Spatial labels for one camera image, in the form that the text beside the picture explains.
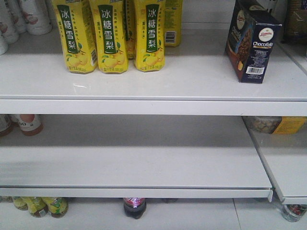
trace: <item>store shelf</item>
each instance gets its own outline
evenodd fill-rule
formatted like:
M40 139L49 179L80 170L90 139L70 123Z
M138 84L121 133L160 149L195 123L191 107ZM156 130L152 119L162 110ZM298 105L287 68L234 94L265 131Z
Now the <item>store shelf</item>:
M0 195L268 197L271 183L237 116L46 115L1 138Z
M306 229L307 216L291 223L281 215L282 205L273 199L267 200L234 199L241 230L301 230Z
M307 130L293 135L250 133L280 200L307 204Z
M227 30L184 30L166 65L121 75L69 73L56 30L22 34L0 57L3 114L306 115L307 77L274 47L263 84L239 83Z
M46 215L31 217L17 210L12 203L0 203L1 229L9 230L240 230L232 199L180 199L164 204L148 199L147 210L139 220L124 214L120 199L77 198L70 202L67 214L61 219Z

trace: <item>green label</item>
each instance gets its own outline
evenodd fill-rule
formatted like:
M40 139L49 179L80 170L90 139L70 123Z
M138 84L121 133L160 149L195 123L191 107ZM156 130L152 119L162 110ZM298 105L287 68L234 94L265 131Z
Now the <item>green label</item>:
M158 12L159 12L159 5L157 4L146 5L147 52L149 53L158 51L158 42L157 42Z
M63 29L65 33L67 51L72 54L78 53L77 43L75 39L75 34L73 32L73 26L71 21L71 11L69 6L58 5L58 10L61 16Z
M113 6L99 5L98 8L102 23L102 36L104 38L105 53L115 54L116 46L113 31Z

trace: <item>product packaging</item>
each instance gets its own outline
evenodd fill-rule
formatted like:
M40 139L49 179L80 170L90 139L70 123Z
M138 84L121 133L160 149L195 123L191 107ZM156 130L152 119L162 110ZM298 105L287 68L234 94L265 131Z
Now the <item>product packaging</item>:
M135 49L135 10L133 0L124 0L124 12L125 12L125 33L127 41L127 53L128 59L134 59L134 49Z
M7 114L0 114L0 137L8 135L13 130L10 117Z
M53 0L64 61L72 73L90 73L97 67L97 53L90 23L88 0Z
M165 46L181 42L181 15L183 0L165 0Z
M45 0L19 0L29 34L44 35L51 31Z
M128 69L128 56L123 24L123 0L90 0L98 67L104 73L123 73Z
M303 116L243 116L247 127L261 133L294 134L307 122Z
M7 0L7 2L11 10L13 22L14 22L17 32L20 34L26 32L27 28L26 28L23 14L19 7L18 1L17 0Z
M307 44L307 0L288 0L284 39Z
M165 64L165 0L135 0L136 47L134 65L143 72Z
M48 210L54 218L63 217L68 210L68 203L63 197L42 197Z
M43 130L43 123L37 114L15 114L21 132L26 136L34 136Z
M15 43L19 39L7 0L0 0L0 31L8 44Z
M28 210L33 217L43 217L48 212L47 205L40 197L22 196L21 199L28 205Z
M281 26L257 1L236 0L225 49L240 82L263 82Z

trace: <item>drink label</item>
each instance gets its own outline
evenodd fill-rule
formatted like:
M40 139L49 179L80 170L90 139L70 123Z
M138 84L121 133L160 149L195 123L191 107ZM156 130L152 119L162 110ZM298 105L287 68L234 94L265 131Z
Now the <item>drink label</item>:
M145 202L145 198L125 197L124 202L131 207L138 207Z

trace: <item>dark soda bottle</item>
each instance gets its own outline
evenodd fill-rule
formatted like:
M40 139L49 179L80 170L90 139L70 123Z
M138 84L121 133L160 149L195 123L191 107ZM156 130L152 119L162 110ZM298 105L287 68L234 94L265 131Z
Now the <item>dark soda bottle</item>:
M146 199L139 197L125 197L124 210L127 217L141 218L146 210Z

